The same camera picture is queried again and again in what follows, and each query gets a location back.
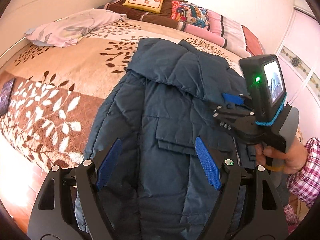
decorative tile border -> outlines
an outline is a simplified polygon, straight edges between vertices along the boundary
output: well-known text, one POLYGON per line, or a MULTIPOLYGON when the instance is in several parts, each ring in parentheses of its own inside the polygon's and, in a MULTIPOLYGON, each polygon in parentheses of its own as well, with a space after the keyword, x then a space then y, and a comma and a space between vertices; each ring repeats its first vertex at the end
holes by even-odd
POLYGON ((306 79, 311 69, 297 55, 285 46, 282 47, 280 55, 299 72, 303 79, 306 79))
MULTIPOLYGON (((310 67, 308 67, 306 63, 304 63, 297 55, 285 46, 283 46, 280 55, 289 62, 304 79, 306 79, 311 71, 310 67)), ((315 73, 313 73, 308 81, 308 85, 320 100, 320 78, 315 73)))

phone screen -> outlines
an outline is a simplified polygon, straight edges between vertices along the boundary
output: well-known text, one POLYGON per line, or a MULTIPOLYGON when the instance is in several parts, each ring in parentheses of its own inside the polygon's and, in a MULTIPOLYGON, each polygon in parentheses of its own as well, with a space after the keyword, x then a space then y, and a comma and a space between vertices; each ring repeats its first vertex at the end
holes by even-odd
POLYGON ((0 116, 8 112, 11 90, 12 90, 14 81, 15 81, 15 78, 9 80, 3 85, 3 88, 0 94, 0 116))
POLYGON ((278 63, 276 61, 270 62, 264 66, 264 72, 268 80, 268 87, 271 102, 275 102, 283 91, 283 84, 280 75, 278 63))

quilted fabric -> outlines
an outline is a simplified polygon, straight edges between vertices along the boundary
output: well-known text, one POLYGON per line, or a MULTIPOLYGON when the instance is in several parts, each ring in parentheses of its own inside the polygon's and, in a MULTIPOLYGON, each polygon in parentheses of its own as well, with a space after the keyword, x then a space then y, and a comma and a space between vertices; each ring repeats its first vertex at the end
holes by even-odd
MULTIPOLYGON (((127 71, 98 110, 84 151, 93 158, 113 138, 122 141, 111 178, 98 192, 101 204, 121 240, 195 240, 219 195, 195 140, 200 136, 236 163, 233 139, 215 123, 207 101, 225 105, 221 93, 247 93, 244 78, 222 57, 154 38, 140 40, 127 71)), ((253 147, 237 142, 237 148, 241 163, 253 168, 253 147)), ((243 189, 238 196, 230 230, 241 216, 243 189)), ((76 217, 88 232, 79 201, 76 217)))
POLYGON ((172 1, 171 19, 210 30, 207 9, 192 3, 172 1))

pink plaid shirt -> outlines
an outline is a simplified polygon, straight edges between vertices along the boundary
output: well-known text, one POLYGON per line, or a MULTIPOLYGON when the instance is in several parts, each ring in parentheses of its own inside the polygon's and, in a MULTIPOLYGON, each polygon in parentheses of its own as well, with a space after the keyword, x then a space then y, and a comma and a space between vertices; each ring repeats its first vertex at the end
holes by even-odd
POLYGON ((310 208, 320 192, 320 140, 311 138, 305 147, 308 150, 307 163, 301 171, 289 175, 287 187, 310 208))

camera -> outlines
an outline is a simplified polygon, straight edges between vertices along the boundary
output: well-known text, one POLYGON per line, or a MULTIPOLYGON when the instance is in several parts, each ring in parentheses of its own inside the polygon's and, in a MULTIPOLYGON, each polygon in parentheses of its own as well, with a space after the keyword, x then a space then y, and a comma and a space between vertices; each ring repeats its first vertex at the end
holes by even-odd
POLYGON ((286 90, 276 55, 242 58, 239 65, 252 97, 256 124, 272 125, 284 105, 286 90))

